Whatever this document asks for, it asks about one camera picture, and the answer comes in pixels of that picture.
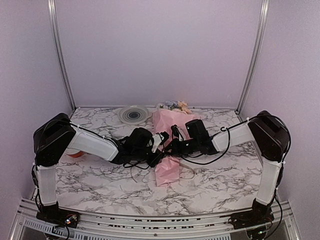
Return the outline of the blue fake flower stem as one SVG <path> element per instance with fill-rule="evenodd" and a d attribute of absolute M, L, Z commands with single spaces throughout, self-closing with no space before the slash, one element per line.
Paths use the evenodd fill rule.
<path fill-rule="evenodd" d="M 167 110 L 174 110 L 178 109 L 178 102 L 172 100 L 166 100 L 164 102 L 159 102 L 156 106 L 157 109 L 167 109 Z"/>

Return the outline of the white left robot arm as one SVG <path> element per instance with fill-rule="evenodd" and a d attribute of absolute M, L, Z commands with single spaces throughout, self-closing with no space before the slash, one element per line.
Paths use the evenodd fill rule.
<path fill-rule="evenodd" d="M 161 158 L 158 149 L 168 140 L 167 132 L 152 134 L 138 127 L 120 140 L 104 137 L 71 122 L 59 113 L 33 134 L 37 189 L 44 215 L 53 223 L 63 219 L 56 195 L 56 166 L 64 154 L 84 152 L 124 167 L 135 167 L 146 162 L 154 167 Z"/>

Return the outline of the beige raffia ribbon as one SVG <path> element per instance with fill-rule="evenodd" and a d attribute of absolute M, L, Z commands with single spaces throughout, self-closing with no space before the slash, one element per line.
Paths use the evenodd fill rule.
<path fill-rule="evenodd" d="M 172 156 L 165 156 L 154 167 L 155 185 L 157 187 L 169 186 L 180 179 L 192 180 L 195 176 L 196 171 L 193 168 Z"/>

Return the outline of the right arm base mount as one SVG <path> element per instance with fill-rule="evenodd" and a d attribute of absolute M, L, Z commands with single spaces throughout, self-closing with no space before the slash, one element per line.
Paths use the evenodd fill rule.
<path fill-rule="evenodd" d="M 274 199 L 268 204 L 262 204 L 255 198 L 251 210 L 231 214 L 228 223 L 232 224 L 235 230 L 271 223 L 275 219 L 271 208 Z"/>

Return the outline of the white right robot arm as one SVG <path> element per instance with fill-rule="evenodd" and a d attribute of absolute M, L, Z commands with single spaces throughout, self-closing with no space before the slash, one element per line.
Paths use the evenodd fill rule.
<path fill-rule="evenodd" d="M 262 175 L 259 189 L 248 212 L 247 219 L 258 224 L 267 216 L 267 209 L 276 197 L 281 182 L 285 158 L 289 153 L 292 138 L 286 124 L 277 116 L 263 110 L 256 116 L 230 127 L 222 127 L 214 135 L 209 135 L 204 123 L 194 119 L 185 124 L 188 140 L 174 137 L 165 147 L 170 156 L 182 158 L 193 153 L 223 157 L 230 148 L 254 142 L 262 158 Z"/>

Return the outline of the pink wrapping paper sheet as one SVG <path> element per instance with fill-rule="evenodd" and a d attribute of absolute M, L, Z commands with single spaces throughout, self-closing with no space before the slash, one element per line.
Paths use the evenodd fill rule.
<path fill-rule="evenodd" d="M 178 110 L 169 110 L 160 108 L 152 114 L 154 133 L 167 132 L 169 139 L 164 143 L 167 147 L 173 140 L 171 127 L 176 125 L 178 130 L 182 134 L 185 140 L 189 140 L 191 137 L 187 131 L 186 123 L 200 119 L 200 115 L 186 114 Z M 155 167 L 155 181 L 157 187 L 164 187 L 170 183 L 176 182 L 180 178 L 180 160 L 177 156 L 169 155 L 165 150 L 164 156 Z"/>

